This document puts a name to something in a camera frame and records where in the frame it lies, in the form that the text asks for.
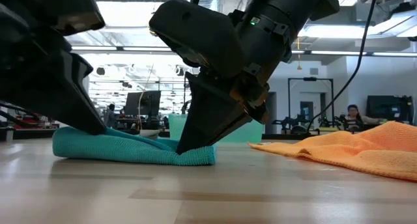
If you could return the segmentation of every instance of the teal box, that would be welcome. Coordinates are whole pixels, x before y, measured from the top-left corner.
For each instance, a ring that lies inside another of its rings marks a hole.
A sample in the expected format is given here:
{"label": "teal box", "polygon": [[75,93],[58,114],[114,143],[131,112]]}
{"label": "teal box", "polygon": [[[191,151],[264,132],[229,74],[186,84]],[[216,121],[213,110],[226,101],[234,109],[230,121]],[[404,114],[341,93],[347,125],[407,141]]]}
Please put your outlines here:
{"label": "teal box", "polygon": [[[184,130],[187,115],[170,115],[169,116],[169,134],[170,138],[180,140],[182,131]],[[259,143],[262,140],[263,125],[253,120],[228,136],[220,140],[221,143]]]}

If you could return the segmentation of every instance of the wooden table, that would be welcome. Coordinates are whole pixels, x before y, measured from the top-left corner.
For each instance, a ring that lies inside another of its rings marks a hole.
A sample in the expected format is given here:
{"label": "wooden table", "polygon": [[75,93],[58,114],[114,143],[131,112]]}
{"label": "wooden table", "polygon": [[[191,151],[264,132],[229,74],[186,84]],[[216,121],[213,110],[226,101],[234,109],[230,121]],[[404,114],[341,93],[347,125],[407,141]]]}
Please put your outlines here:
{"label": "wooden table", "polygon": [[417,223],[417,184],[222,144],[210,167],[62,160],[0,143],[4,224]]}

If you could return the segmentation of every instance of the microfiber cloth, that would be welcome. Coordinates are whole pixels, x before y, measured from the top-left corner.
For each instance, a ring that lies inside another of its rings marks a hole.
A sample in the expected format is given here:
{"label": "microfiber cloth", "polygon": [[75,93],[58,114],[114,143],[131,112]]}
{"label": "microfiber cloth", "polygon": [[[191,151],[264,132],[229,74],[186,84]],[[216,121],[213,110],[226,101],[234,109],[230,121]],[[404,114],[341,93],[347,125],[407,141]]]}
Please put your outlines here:
{"label": "microfiber cloth", "polygon": [[63,158],[109,160],[161,165],[214,165],[216,147],[201,147],[181,155],[178,141],[147,139],[111,128],[103,135],[89,135],[71,127],[58,129],[52,138],[53,154]]}
{"label": "microfiber cloth", "polygon": [[417,181],[417,127],[387,122],[358,134],[334,132],[296,144],[250,144],[282,156],[305,157],[370,173]]}

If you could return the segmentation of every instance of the teal towel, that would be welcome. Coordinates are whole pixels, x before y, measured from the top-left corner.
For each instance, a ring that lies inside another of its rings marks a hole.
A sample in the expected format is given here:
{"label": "teal towel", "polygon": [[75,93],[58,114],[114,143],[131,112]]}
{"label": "teal towel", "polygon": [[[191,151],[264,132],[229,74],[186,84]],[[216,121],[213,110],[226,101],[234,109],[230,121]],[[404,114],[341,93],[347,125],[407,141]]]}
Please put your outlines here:
{"label": "teal towel", "polygon": [[175,151],[178,141],[147,139],[108,128],[104,135],[89,135],[71,127],[58,129],[52,138],[53,154],[63,158],[110,160],[161,165],[214,165],[216,147]]}

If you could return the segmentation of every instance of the orange towel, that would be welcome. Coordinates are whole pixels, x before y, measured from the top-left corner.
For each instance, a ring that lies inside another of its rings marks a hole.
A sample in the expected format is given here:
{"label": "orange towel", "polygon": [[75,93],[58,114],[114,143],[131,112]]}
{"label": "orange towel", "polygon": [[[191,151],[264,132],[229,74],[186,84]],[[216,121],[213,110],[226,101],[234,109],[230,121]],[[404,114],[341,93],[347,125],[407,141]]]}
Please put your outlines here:
{"label": "orange towel", "polygon": [[334,132],[296,144],[250,144],[283,156],[305,157],[370,173],[417,181],[417,127],[387,122],[358,134]]}

